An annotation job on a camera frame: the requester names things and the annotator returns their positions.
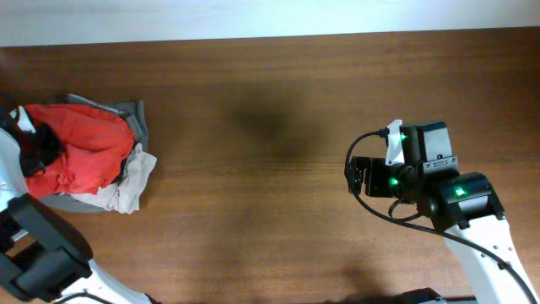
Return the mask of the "orange soccer t-shirt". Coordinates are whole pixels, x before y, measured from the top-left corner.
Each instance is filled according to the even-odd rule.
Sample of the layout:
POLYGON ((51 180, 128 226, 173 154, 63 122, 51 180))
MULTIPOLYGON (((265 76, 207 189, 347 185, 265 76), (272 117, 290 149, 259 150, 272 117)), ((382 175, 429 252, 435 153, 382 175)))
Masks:
POLYGON ((131 154, 136 138, 124 119, 78 104, 34 104, 24 109, 34 123, 48 125, 63 146, 59 157, 43 173, 26 179, 34 197, 96 194, 120 175, 122 162, 131 154))

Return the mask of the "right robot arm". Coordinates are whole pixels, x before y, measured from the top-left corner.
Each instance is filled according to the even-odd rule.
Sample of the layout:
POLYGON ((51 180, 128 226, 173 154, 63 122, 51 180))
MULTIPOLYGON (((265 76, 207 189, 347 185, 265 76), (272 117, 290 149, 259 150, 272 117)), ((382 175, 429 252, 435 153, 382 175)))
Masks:
POLYGON ((440 236, 472 287, 474 303, 537 303, 512 241, 505 209, 482 173, 462 174, 445 122, 403 123, 397 119, 371 132, 383 138, 383 158, 347 153, 344 175, 360 200, 390 198, 390 210, 415 206, 416 214, 396 218, 367 203, 363 207, 392 224, 440 236))

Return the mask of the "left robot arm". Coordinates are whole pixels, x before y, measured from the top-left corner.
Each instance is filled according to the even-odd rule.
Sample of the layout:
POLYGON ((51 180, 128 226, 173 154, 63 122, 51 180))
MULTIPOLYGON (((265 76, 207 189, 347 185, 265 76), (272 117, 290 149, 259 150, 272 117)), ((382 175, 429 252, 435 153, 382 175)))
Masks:
POLYGON ((84 236, 30 195, 20 165, 24 133, 1 109, 1 286, 31 302, 153 304, 95 261, 84 236))

